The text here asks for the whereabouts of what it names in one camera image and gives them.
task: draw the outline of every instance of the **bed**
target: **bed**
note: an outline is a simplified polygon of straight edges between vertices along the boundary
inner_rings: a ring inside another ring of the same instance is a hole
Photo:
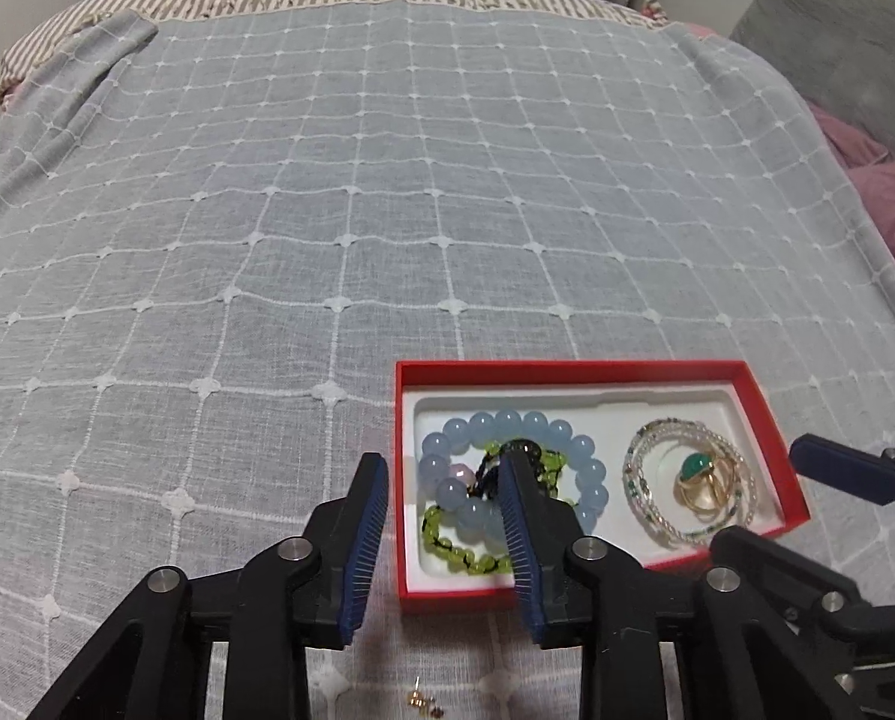
[[[895,261],[804,100],[736,42],[542,1],[120,8],[23,74],[0,717],[149,568],[243,565],[390,455],[398,359],[744,358],[788,440],[895,445]],[[895,508],[806,490],[785,542],[895,601]],[[316,717],[412,716],[416,677],[451,717],[576,715],[579,654],[401,617],[393,558],[310,653]]]

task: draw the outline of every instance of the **pink bead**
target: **pink bead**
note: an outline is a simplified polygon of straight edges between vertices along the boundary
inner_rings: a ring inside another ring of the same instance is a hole
[[[474,472],[463,463],[455,463],[447,470],[447,478],[457,479],[466,488],[470,488],[477,480],[474,478]]]

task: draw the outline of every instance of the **jewelry box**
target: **jewelry box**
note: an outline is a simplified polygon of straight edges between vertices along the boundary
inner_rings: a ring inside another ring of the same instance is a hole
[[[453,482],[438,488],[448,464],[463,480],[462,490],[476,490],[480,507],[484,476],[497,464],[486,452],[497,452],[501,440],[537,440],[543,452],[539,485],[574,505],[575,512],[583,509],[578,516],[586,532],[653,569],[702,571],[708,563],[705,543],[714,532],[706,528],[714,528],[712,523],[720,527],[731,520],[728,524],[763,536],[779,536],[809,519],[785,442],[746,362],[401,361],[395,398],[396,564],[398,598],[406,613],[513,607],[503,544],[477,538],[491,526],[472,536],[459,521],[470,512],[435,511],[438,500],[455,507],[463,498],[450,489],[457,487]],[[515,427],[484,434],[486,415],[501,413],[501,420],[510,420],[512,412],[519,420]],[[555,422],[554,433],[546,432]],[[576,440],[574,445],[561,440],[562,432]],[[681,433],[684,440],[677,439]],[[648,442],[647,451],[638,454],[638,442],[652,436],[662,440]],[[431,461],[433,454],[446,457]],[[636,469],[632,454],[641,461]],[[601,466],[603,491],[595,494]],[[723,511],[712,517],[684,499],[694,495],[697,475],[708,471],[718,505],[724,499]],[[437,478],[431,479],[432,473]],[[604,493],[607,502],[598,512]],[[487,497],[485,517],[490,517],[497,513],[490,511]],[[737,514],[728,517],[732,506]],[[657,526],[658,514],[684,541]]]

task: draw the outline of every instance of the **white tufted knot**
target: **white tufted knot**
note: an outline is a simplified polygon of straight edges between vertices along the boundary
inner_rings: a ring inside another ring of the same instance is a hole
[[[240,287],[235,287],[235,285],[232,284],[228,287],[225,287],[224,291],[217,296],[217,299],[225,305],[230,305],[230,301],[237,298],[238,295],[244,295],[243,290],[241,290]]]
[[[185,514],[194,511],[194,498],[184,488],[174,488],[161,495],[161,506],[171,512],[171,517],[181,519]]]
[[[350,690],[350,682],[330,662],[326,662],[324,668],[315,671],[310,679],[312,685],[324,694],[329,706],[337,701],[341,693]]]
[[[315,400],[323,400],[328,405],[334,405],[339,400],[347,400],[348,394],[336,381],[329,379],[312,386],[311,397]]]
[[[551,314],[552,317],[561,317],[565,322],[574,316],[571,307],[564,305],[564,303],[555,303],[553,306],[548,306],[547,313]]]
[[[350,298],[345,298],[344,295],[336,295],[334,298],[325,300],[324,307],[331,309],[335,314],[340,314],[340,312],[352,307],[354,304],[355,302]]]
[[[499,668],[497,671],[484,675],[477,681],[477,689],[482,693],[497,696],[501,704],[507,704],[512,693],[521,683],[510,671]]]
[[[461,314],[462,311],[468,310],[468,304],[464,302],[464,300],[458,300],[457,298],[448,298],[447,300],[442,300],[438,303],[437,307],[442,311],[446,311],[451,314],[451,317],[457,317]]]
[[[187,385],[187,389],[190,389],[190,391],[194,392],[202,400],[206,400],[211,394],[214,394],[214,392],[221,389],[221,382],[217,379],[212,379],[211,376],[205,376],[204,378],[192,381]]]
[[[77,488],[81,487],[81,480],[78,479],[74,471],[67,469],[64,473],[58,474],[55,484],[58,486],[58,490],[61,491],[61,495],[67,498],[68,495],[71,495]]]
[[[108,389],[109,386],[118,384],[118,380],[115,378],[115,375],[113,373],[102,373],[100,376],[94,379],[94,382],[92,384],[94,384],[94,387],[95,389],[97,389],[98,392],[103,392],[105,391],[105,389]]]
[[[58,606],[58,602],[54,600],[54,596],[51,593],[41,598],[37,606],[41,610],[41,617],[44,618],[44,622],[56,620],[61,616],[61,607]]]

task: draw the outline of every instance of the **red box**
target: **red box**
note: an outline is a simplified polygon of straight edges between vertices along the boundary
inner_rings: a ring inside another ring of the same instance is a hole
[[[401,361],[395,385],[395,507],[397,527],[398,598],[406,613],[472,613],[510,608],[511,587],[436,592],[409,589],[406,555],[406,490],[404,489],[403,435],[406,389],[440,388],[565,388],[566,386],[618,386],[718,384],[732,389],[747,420],[751,438],[761,453],[780,506],[780,525],[761,531],[779,536],[810,519],[804,495],[787,457],[770,409],[751,370],[743,361]],[[684,557],[651,562],[650,567],[677,573],[700,573],[710,560],[708,550]]]

